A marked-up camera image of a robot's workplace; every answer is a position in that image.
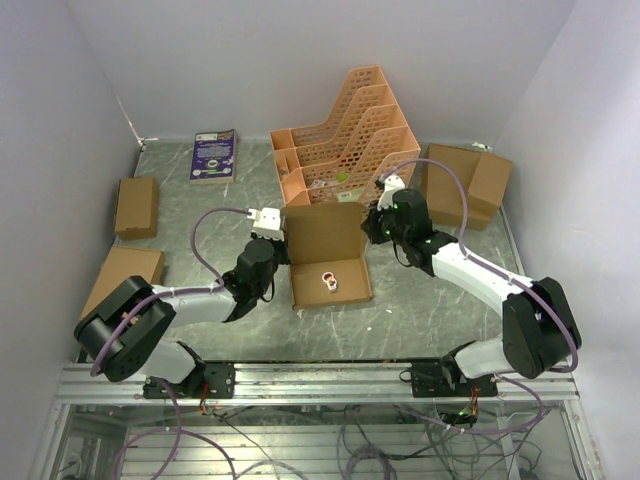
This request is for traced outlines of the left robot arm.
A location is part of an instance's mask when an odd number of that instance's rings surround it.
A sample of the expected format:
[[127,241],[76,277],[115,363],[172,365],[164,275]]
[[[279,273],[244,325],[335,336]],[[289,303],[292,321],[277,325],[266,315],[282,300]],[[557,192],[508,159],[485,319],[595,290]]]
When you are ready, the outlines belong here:
[[158,389],[166,382],[178,395],[195,398],[214,387],[213,364],[184,342],[168,340],[167,332],[244,317],[270,301],[275,273],[289,263],[286,241],[253,235],[235,267],[212,285],[174,289],[131,276],[77,324],[74,338],[93,358],[94,376],[117,383],[141,373]]

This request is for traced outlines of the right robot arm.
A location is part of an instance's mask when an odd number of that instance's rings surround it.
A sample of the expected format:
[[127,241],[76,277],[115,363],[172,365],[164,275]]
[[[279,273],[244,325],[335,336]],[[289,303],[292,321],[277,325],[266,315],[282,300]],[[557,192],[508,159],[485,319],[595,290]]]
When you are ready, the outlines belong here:
[[403,266],[453,283],[501,318],[497,337],[451,350],[436,360],[438,373],[414,372],[414,380],[459,396],[476,379],[494,373],[535,379],[558,371],[560,361],[575,359],[582,339],[560,283],[551,277],[516,275],[463,249],[456,237],[433,227],[426,200],[417,190],[402,188],[371,202],[361,228],[371,243],[390,243],[395,253],[403,253]]

